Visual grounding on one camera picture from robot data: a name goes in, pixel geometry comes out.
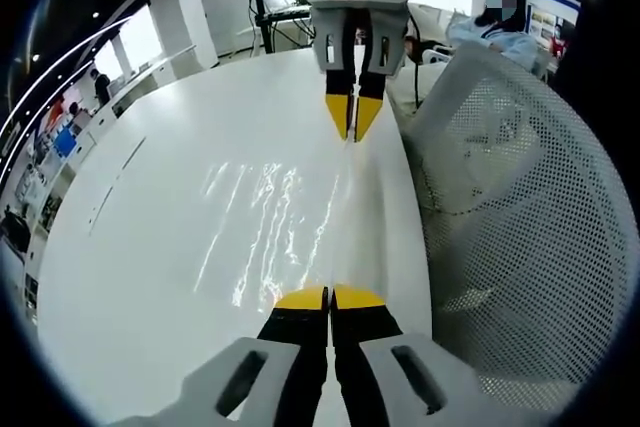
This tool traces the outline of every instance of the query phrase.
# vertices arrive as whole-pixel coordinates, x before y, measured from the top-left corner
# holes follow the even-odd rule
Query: white table
[[[257,335],[283,294],[336,280],[378,291],[406,332],[431,333],[390,106],[346,146],[312,52],[262,56],[139,99],[94,148],[49,236],[38,337],[98,420],[149,415]],[[348,425],[331,374],[324,392],[316,424]]]

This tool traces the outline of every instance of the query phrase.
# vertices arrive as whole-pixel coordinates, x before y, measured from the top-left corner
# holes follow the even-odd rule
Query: white mesh chair
[[[473,43],[405,143],[434,340],[499,400],[559,411],[603,358],[637,282],[636,224],[609,157],[552,90]]]

